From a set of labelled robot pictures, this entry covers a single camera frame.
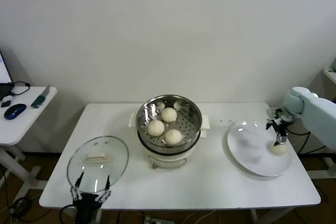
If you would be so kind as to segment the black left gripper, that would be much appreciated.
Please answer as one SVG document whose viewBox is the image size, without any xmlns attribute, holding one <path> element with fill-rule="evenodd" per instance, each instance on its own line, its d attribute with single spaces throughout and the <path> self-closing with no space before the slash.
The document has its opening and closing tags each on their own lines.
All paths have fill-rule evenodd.
<svg viewBox="0 0 336 224">
<path fill-rule="evenodd" d="M 103 193 L 98 196 L 96 194 L 81 194 L 79 186 L 84 172 L 81 173 L 75 184 L 71 186 L 70 193 L 77 210 L 74 223 L 88 224 L 92 221 L 93 213 L 101 207 L 101 202 L 105 202 L 111 195 L 110 176 L 108 175 L 106 186 Z"/>
</svg>

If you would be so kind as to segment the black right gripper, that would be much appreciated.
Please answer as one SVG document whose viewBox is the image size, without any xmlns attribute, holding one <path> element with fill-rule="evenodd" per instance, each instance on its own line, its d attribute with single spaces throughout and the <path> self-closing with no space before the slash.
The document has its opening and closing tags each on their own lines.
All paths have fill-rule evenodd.
<svg viewBox="0 0 336 224">
<path fill-rule="evenodd" d="M 266 123 L 266 130 L 271 126 L 277 132 L 274 146 L 283 145 L 286 143 L 286 129 L 293 124 L 293 118 L 288 117 L 288 114 L 283 113 L 282 109 L 274 109 L 272 119 L 268 119 Z"/>
</svg>

